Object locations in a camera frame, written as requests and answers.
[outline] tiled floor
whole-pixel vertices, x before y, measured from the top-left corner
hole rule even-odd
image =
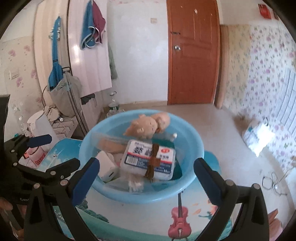
[[[213,152],[219,160],[224,179],[231,179],[237,185],[261,185],[263,176],[270,176],[275,171],[278,177],[283,173],[278,162],[265,148],[259,157],[250,151],[241,138],[244,124],[235,121],[227,110],[218,110],[209,104],[173,105],[154,107],[153,109],[167,111],[178,115],[192,124],[199,132],[205,150]],[[279,190],[289,192],[285,180],[279,185]],[[263,189],[267,211],[278,208],[279,218],[285,226],[294,212],[291,195],[276,196],[273,192]]]

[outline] blue towel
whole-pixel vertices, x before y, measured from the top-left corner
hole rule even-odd
[[[58,17],[54,23],[53,38],[52,38],[52,71],[48,78],[49,89],[52,91],[57,84],[63,79],[63,69],[59,65],[57,53],[57,38],[60,31],[61,17]]]
[[[95,46],[94,34],[96,29],[94,27],[93,13],[91,1],[88,2],[83,18],[82,34],[80,48],[83,50],[85,47],[92,48]]]

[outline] red violin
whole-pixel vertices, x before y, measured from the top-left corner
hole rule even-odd
[[[178,194],[178,207],[172,209],[172,218],[174,223],[170,225],[168,236],[173,240],[186,239],[191,234],[190,224],[187,223],[188,208],[182,207],[181,193]]]

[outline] white plastic box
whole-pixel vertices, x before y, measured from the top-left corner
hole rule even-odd
[[[152,144],[138,140],[130,140],[121,159],[120,167],[133,174],[144,176],[151,156]],[[160,158],[160,166],[154,168],[154,178],[168,181],[172,179],[176,151],[173,148],[160,146],[156,158]]]

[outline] human hand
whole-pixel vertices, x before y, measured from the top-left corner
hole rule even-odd
[[[5,198],[0,197],[0,209],[11,211],[13,209],[13,206],[10,202],[8,202]],[[27,206],[22,205],[21,206],[21,213],[26,213]],[[22,241],[24,240],[24,230],[16,230],[14,227],[12,227],[12,231],[14,235],[18,238],[18,240]]]

